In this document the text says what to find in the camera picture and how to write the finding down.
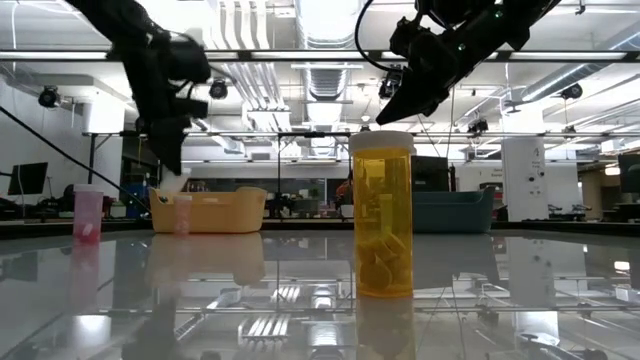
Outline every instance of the plastic basket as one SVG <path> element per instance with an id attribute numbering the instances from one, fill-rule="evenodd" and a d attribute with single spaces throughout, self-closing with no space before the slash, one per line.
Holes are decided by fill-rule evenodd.
<path id="1" fill-rule="evenodd" d="M 157 233 L 172 233 L 174 228 L 173 195 L 189 195 L 191 222 L 189 231 L 194 234 L 245 234 L 260 230 L 265 190 L 242 187 L 232 193 L 163 193 L 151 190 L 153 229 Z"/>

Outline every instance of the reflective tabletop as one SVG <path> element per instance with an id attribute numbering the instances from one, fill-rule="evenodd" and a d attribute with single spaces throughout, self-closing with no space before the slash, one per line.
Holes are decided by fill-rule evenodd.
<path id="1" fill-rule="evenodd" d="M 0 243 L 0 360 L 640 359 L 637 239 L 415 235 L 404 299 L 350 231 L 103 240 Z"/>

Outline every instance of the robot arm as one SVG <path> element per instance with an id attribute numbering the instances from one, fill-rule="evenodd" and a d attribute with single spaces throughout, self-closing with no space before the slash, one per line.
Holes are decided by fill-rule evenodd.
<path id="1" fill-rule="evenodd" d="M 208 105 L 176 98 L 181 88 L 169 80 L 206 83 L 211 69 L 204 49 L 186 35 L 173 38 L 135 0 L 67 2 L 112 42 L 110 56 L 124 65 L 151 150 L 171 172 L 181 175 L 184 129 L 191 126 L 191 118 L 206 117 Z"/>
<path id="2" fill-rule="evenodd" d="M 508 43 L 520 50 L 529 40 L 529 28 L 559 2 L 416 0 L 416 18 L 402 18 L 390 40 L 391 51 L 409 64 L 402 70 L 402 83 L 377 123 L 431 115 L 449 97 L 450 89 L 500 46 Z M 442 26 L 444 32 L 436 35 L 420 26 L 423 15 Z"/>

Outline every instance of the teal bin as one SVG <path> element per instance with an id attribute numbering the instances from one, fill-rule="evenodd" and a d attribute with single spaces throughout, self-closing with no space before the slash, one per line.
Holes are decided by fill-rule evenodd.
<path id="1" fill-rule="evenodd" d="M 495 189 L 470 192 L 414 192 L 415 233 L 481 234 L 491 230 Z"/>

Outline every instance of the ceiling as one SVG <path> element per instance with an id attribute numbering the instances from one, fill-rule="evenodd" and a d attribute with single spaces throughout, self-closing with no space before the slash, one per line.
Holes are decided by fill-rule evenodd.
<path id="1" fill-rule="evenodd" d="M 149 0 L 140 0 L 140 2 L 148 5 Z M 198 19 L 207 14 L 202 10 L 206 7 L 204 1 L 162 0 L 160 2 L 165 6 L 163 12 L 151 11 L 148 8 L 156 21 L 165 27 L 171 26 L 171 29 L 177 31 L 187 31 L 197 39 L 202 39 L 202 31 L 198 29 L 197 24 Z M 563 1 L 531 29 L 531 39 L 525 49 L 594 50 L 598 49 L 598 44 L 638 21 L 640 0 L 587 0 L 585 3 L 587 11 L 582 15 L 575 15 L 577 1 Z M 412 7 L 412 1 L 408 0 L 375 1 L 363 21 L 361 30 L 363 48 L 387 49 L 388 38 L 395 29 L 397 21 L 403 16 L 413 17 Z M 298 48 L 293 0 L 268 1 L 267 13 L 267 36 L 271 48 Z M 109 46 L 109 42 L 90 27 L 82 16 L 71 12 L 69 7 L 56 0 L 22 0 L 19 5 L 13 0 L 0 0 L 0 16 L 2 17 L 0 20 L 0 48 L 2 49 L 103 50 Z M 237 34 L 240 37 L 239 14 L 237 18 Z M 326 26 L 331 26 L 330 16 L 323 20 Z M 429 22 L 429 19 L 425 19 L 422 25 L 434 27 L 435 31 L 437 26 Z M 11 64 L 0 63 L 0 65 L 3 65 L 5 75 L 11 71 Z M 430 131 L 448 131 L 452 121 L 462 126 L 464 122 L 458 124 L 457 121 L 495 91 L 507 86 L 517 88 L 531 85 L 563 65 L 565 64 L 481 64 L 460 82 L 456 87 L 455 95 L 452 94 L 454 96 L 442 103 L 429 119 L 423 119 L 425 127 Z M 37 62 L 17 64 L 17 71 L 25 74 L 90 75 L 125 97 L 131 95 L 123 68 L 118 63 L 74 63 L 70 66 L 69 63 Z M 566 111 L 564 102 L 558 98 L 541 100 L 535 103 L 535 106 L 544 112 L 547 130 L 560 130 L 566 123 L 603 113 L 615 106 L 635 100 L 638 97 L 636 94 L 640 80 L 629 81 L 622 86 L 616 86 L 616 84 L 632 78 L 636 73 L 638 73 L 637 65 L 614 64 L 580 81 L 585 94 L 577 101 L 569 100 Z M 292 69 L 291 64 L 276 63 L 275 74 L 286 104 L 291 109 L 291 124 L 295 127 L 306 123 L 308 118 L 306 104 L 302 101 L 306 99 L 302 71 Z M 345 95 L 347 104 L 343 106 L 340 116 L 340 121 L 348 124 L 345 127 L 356 131 L 362 125 L 361 118 L 364 115 L 375 118 L 379 113 L 384 104 L 378 99 L 377 92 L 383 76 L 382 71 L 368 65 L 364 65 L 362 69 L 350 71 L 347 80 L 348 90 Z M 613 87 L 612 90 L 603 91 L 610 87 Z M 231 88 L 227 99 L 211 102 L 209 120 L 219 129 L 246 130 L 240 120 L 242 103 L 242 98 L 237 91 Z M 500 130 L 501 112 L 497 106 L 481 115 L 488 119 L 492 131 Z M 635 123 L 639 115 L 640 111 L 632 108 L 624 116 L 614 116 L 580 130 L 605 131 L 620 124 Z M 135 114 L 129 114 L 128 120 L 133 119 Z M 423 129 L 416 117 L 386 125 L 384 128 L 404 131 Z"/>

